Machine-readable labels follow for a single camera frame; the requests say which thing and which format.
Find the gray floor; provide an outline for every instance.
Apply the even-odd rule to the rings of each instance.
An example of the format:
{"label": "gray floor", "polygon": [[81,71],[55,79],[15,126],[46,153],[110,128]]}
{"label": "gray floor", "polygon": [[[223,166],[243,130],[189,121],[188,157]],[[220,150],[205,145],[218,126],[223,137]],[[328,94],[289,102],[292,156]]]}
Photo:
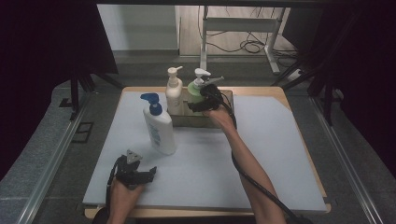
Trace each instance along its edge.
{"label": "gray floor", "polygon": [[[119,75],[111,75],[128,86],[164,86],[169,66],[183,65],[180,78],[185,85],[193,80],[193,68],[198,58],[177,56],[119,57]],[[264,58],[209,58],[208,70],[214,76],[225,76],[222,86],[269,86],[276,77],[271,74]],[[92,133],[85,144],[71,143],[61,166],[41,204],[34,223],[91,223],[83,216],[81,205],[106,134],[111,125],[120,90],[93,76],[94,93],[82,122],[93,122]],[[328,194],[332,211],[327,215],[307,216],[314,223],[370,223],[340,161],[326,136],[306,95],[308,83],[287,91],[296,118],[318,174]],[[53,91],[52,103],[46,116],[8,175],[0,183],[0,223],[14,223],[29,199],[43,167],[56,148],[69,124],[70,108],[60,108],[63,98],[69,97],[68,83]],[[396,181],[375,152],[346,119],[338,103],[333,104],[332,118],[348,156],[375,202],[384,223],[396,218]],[[141,219],[139,223],[249,223],[249,218],[229,219]]]}

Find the cream pump bottle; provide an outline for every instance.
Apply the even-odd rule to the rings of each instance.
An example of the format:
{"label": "cream pump bottle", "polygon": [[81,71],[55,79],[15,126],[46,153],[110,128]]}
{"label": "cream pump bottle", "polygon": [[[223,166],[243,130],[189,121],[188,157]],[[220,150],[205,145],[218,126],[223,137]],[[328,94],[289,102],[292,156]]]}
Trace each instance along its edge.
{"label": "cream pump bottle", "polygon": [[196,79],[189,84],[187,90],[189,91],[189,103],[196,104],[204,100],[204,97],[200,93],[200,89],[205,84],[202,76],[210,76],[210,73],[202,68],[196,68],[194,72]]}
{"label": "cream pump bottle", "polygon": [[176,152],[176,143],[173,134],[172,119],[160,105],[157,93],[144,93],[141,99],[147,100],[150,106],[143,109],[145,121],[148,126],[148,134],[153,148],[165,155]]}
{"label": "cream pump bottle", "polygon": [[177,71],[183,68],[171,67],[168,69],[168,84],[166,85],[166,103],[168,104],[168,113],[171,115],[183,115],[183,102],[181,97],[181,89],[183,82],[177,78]]}

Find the white lotion bottle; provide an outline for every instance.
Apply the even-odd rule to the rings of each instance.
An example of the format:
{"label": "white lotion bottle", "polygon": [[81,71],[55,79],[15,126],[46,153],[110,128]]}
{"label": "white lotion bottle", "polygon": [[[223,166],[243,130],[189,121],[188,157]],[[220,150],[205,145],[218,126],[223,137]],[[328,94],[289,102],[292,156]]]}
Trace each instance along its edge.
{"label": "white lotion bottle", "polygon": [[159,104],[158,94],[155,92],[144,93],[140,98],[150,103],[149,107],[143,109],[143,114],[152,146],[165,155],[174,154],[177,146],[173,134],[172,119]]}
{"label": "white lotion bottle", "polygon": [[177,78],[177,70],[183,68],[171,67],[168,69],[168,84],[166,85],[166,103],[168,104],[168,113],[171,115],[183,115],[183,102],[181,89],[183,88],[183,82],[180,78]]}

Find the forearm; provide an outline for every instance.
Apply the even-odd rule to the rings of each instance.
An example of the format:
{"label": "forearm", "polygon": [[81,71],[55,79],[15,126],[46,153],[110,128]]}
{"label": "forearm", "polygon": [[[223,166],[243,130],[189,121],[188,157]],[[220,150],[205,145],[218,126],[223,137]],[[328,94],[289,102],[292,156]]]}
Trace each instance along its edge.
{"label": "forearm", "polygon": [[[276,196],[276,191],[270,178],[241,139],[236,129],[227,128],[223,129],[223,131],[227,136],[233,155],[241,169]],[[286,223],[282,210],[276,204],[242,176],[241,181],[257,223]]]}

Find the hand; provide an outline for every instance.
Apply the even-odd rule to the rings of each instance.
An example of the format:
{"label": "hand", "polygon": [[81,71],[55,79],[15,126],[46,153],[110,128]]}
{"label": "hand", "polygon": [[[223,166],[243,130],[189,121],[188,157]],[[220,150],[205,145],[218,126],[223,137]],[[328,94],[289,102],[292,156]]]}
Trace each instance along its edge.
{"label": "hand", "polygon": [[217,110],[206,110],[202,112],[205,116],[212,119],[213,123],[220,127],[224,132],[234,130],[233,119],[228,114],[227,109],[220,105]]}
{"label": "hand", "polygon": [[124,223],[134,209],[143,189],[144,185],[139,185],[136,189],[129,190],[117,178],[114,178],[111,185],[110,217],[107,224]]}

